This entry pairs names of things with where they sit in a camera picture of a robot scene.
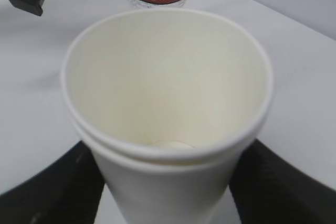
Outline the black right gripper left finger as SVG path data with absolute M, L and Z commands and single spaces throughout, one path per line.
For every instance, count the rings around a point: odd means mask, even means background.
M 94 223 L 104 179 L 78 142 L 31 179 L 1 195 L 1 223 Z

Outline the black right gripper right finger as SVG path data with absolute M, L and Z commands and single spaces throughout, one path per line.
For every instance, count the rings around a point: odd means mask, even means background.
M 335 223 L 335 190 L 258 140 L 243 152 L 229 189 L 242 223 Z

